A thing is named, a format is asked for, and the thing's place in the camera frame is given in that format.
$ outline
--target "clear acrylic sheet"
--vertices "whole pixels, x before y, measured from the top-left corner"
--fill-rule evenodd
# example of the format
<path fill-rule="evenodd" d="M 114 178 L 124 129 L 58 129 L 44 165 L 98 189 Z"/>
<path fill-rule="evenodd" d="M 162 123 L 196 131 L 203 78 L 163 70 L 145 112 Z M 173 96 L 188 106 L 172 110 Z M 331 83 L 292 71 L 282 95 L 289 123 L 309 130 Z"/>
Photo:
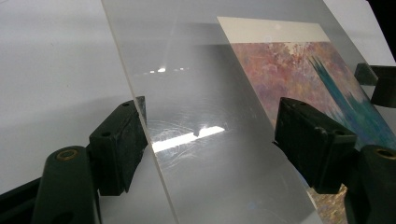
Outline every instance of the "clear acrylic sheet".
<path fill-rule="evenodd" d="M 353 71 L 363 58 L 324 3 L 103 4 L 176 223 L 320 223 L 217 16 L 317 22 Z"/>

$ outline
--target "metal grommet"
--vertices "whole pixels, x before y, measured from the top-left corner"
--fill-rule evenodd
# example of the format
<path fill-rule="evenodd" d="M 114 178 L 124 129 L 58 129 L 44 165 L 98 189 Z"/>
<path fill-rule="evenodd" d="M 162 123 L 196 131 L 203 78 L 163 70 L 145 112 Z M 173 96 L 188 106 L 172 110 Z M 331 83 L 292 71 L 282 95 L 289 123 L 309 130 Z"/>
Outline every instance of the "metal grommet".
<path fill-rule="evenodd" d="M 386 150 L 384 148 L 377 148 L 375 150 L 376 154 L 380 157 L 388 159 L 388 160 L 396 160 L 396 153 L 390 150 Z"/>
<path fill-rule="evenodd" d="M 78 154 L 78 151 L 75 149 L 66 149 L 58 153 L 56 155 L 56 160 L 58 161 L 70 161 L 73 160 Z"/>

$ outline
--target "clamp jaw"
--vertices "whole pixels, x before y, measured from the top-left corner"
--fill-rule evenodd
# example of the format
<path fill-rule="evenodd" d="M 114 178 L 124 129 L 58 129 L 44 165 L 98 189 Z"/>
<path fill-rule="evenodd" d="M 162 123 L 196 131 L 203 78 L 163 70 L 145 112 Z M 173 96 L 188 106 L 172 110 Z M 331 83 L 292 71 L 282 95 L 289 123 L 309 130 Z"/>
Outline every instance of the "clamp jaw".
<path fill-rule="evenodd" d="M 276 144 L 319 194 L 346 185 L 348 223 L 395 223 L 396 152 L 354 148 L 357 136 L 304 102 L 281 98 Z"/>
<path fill-rule="evenodd" d="M 136 100 L 146 122 L 145 98 Z M 134 101 L 119 105 L 86 147 L 53 152 L 41 178 L 0 195 L 0 223 L 101 223 L 98 191 L 128 192 L 147 144 Z"/>

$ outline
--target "blue brushstroke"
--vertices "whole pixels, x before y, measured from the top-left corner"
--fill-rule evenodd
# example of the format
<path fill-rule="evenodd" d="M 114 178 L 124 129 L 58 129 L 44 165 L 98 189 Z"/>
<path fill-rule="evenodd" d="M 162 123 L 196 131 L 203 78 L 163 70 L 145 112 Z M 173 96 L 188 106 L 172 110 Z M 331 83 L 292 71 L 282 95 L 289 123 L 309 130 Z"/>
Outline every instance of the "blue brushstroke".
<path fill-rule="evenodd" d="M 365 145 L 396 149 L 396 136 L 374 106 L 368 100 L 359 102 L 351 93 L 346 96 L 341 93 L 319 59 L 312 58 L 309 62 L 343 112 L 343 116 L 332 112 L 332 117 L 358 136 L 357 149 Z"/>

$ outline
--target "colorful artwork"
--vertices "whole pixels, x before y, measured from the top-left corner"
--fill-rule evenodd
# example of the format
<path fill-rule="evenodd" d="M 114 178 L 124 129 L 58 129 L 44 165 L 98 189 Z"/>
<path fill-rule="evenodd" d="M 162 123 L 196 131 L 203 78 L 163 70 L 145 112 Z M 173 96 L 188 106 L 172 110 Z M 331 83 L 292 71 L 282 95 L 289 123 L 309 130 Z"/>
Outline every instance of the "colorful artwork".
<path fill-rule="evenodd" d="M 312 105 L 356 133 L 357 148 L 396 148 L 395 135 L 331 42 L 271 40 L 231 45 L 274 127 L 280 97 L 289 97 Z"/>

